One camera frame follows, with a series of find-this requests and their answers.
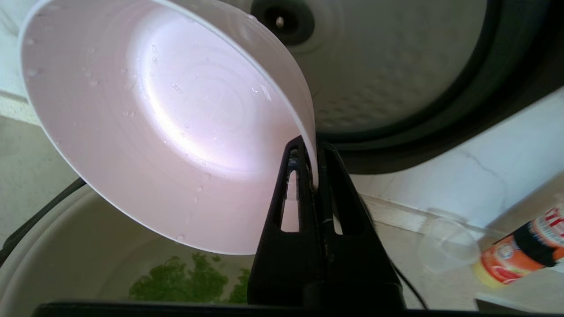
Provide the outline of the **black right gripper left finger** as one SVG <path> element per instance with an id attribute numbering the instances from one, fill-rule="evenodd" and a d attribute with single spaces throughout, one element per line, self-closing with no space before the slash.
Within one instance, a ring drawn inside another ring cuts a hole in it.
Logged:
<path id="1" fill-rule="evenodd" d="M 297 174 L 298 231 L 282 231 L 291 172 Z M 252 305 L 308 305 L 326 277 L 312 166 L 302 137 L 285 147 L 249 277 Z"/>

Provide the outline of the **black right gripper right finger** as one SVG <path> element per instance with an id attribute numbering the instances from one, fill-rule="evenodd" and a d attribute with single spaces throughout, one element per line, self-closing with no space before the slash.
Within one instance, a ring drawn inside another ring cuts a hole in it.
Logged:
<path id="1" fill-rule="evenodd" d="M 399 277 L 335 146 L 322 143 L 318 160 L 322 304 L 332 309 L 405 308 Z"/>

